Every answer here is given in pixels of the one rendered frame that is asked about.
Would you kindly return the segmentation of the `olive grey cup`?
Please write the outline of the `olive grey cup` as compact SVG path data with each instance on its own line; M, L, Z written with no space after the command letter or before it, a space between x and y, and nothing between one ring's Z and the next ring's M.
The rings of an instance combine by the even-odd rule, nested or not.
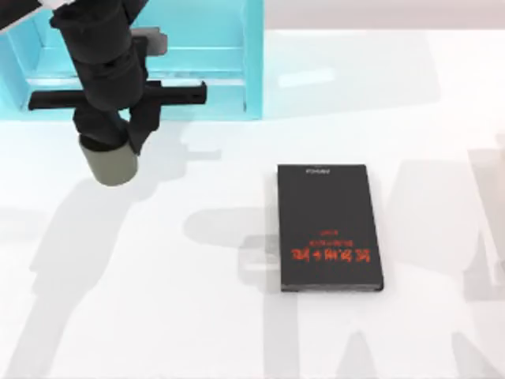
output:
M95 180L104 186L124 185L137 174L138 158L129 142L112 148L80 136L79 146Z

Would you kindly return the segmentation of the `pale grey rounded box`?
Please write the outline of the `pale grey rounded box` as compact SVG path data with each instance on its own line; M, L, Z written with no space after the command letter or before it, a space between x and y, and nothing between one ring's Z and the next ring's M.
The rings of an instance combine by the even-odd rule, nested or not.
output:
M168 37L162 33L159 27L132 28L131 33L134 38L145 38L147 40L146 55L163 56L168 50Z

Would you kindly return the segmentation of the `light blue rack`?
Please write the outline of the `light blue rack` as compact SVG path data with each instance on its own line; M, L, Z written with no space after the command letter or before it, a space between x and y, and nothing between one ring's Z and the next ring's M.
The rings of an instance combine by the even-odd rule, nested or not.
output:
M30 111L34 91L78 90L80 82L52 9L72 0L0 0L0 121L60 121L69 110ZM144 0L135 32L156 36L151 80L205 83L203 105L169 106L165 120L251 120L263 114L264 0Z

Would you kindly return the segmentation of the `black book with red lettering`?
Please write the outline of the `black book with red lettering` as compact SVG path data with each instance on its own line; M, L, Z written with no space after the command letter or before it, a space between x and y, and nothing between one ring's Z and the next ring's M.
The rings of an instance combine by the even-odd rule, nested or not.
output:
M384 274L364 164L277 167L280 289L384 289Z

